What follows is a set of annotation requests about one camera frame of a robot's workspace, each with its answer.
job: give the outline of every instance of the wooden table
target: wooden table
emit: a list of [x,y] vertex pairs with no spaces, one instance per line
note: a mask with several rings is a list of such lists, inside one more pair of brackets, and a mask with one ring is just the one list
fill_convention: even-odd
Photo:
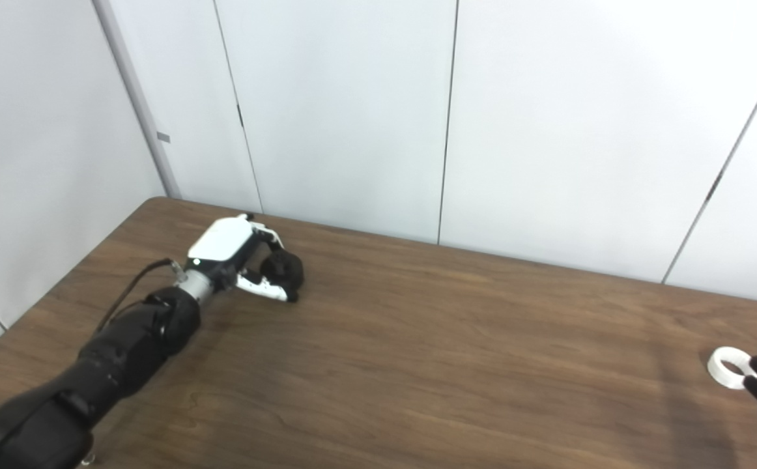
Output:
[[[147,201],[0,338],[0,403],[236,213]],[[757,404],[703,365],[757,347],[757,302],[260,220],[304,260],[300,302],[218,296],[96,429],[99,468],[757,468]]]

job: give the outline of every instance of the white tape roll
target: white tape roll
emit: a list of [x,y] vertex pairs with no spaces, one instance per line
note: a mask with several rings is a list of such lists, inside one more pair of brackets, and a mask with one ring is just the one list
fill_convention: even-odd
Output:
[[[752,357],[748,353],[735,347],[721,347],[711,354],[709,359],[709,374],[715,381],[721,383],[730,389],[744,389],[743,379],[744,377],[756,377],[752,368],[749,366],[749,360]],[[725,363],[731,363],[737,366],[738,370],[743,372],[742,375],[737,374],[735,371],[731,371],[726,368]]]

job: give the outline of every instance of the black arm segment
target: black arm segment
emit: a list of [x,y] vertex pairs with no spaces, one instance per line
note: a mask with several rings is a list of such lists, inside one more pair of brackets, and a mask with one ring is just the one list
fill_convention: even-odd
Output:
[[92,428],[179,353],[199,324],[199,304],[178,287],[127,309],[60,376],[0,406],[0,469],[73,469],[92,448]]

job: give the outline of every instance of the robotic arm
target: robotic arm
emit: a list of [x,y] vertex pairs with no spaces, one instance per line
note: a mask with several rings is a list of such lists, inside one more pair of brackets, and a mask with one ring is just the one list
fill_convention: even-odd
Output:
[[[271,255],[260,272],[248,270],[263,243]],[[177,270],[176,285],[105,317],[60,376],[0,406],[0,469],[73,469],[92,448],[93,427],[187,345],[212,294],[236,286],[294,302],[304,281],[300,259],[247,214],[215,221]]]

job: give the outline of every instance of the brown tabletop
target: brown tabletop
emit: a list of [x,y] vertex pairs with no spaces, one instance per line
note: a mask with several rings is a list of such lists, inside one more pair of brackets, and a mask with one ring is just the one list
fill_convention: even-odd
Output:
[[[236,213],[147,201],[1,336],[0,403]],[[304,260],[300,301],[215,298],[96,428],[98,467],[757,468],[757,404],[703,365],[756,349],[757,302],[259,219]]]

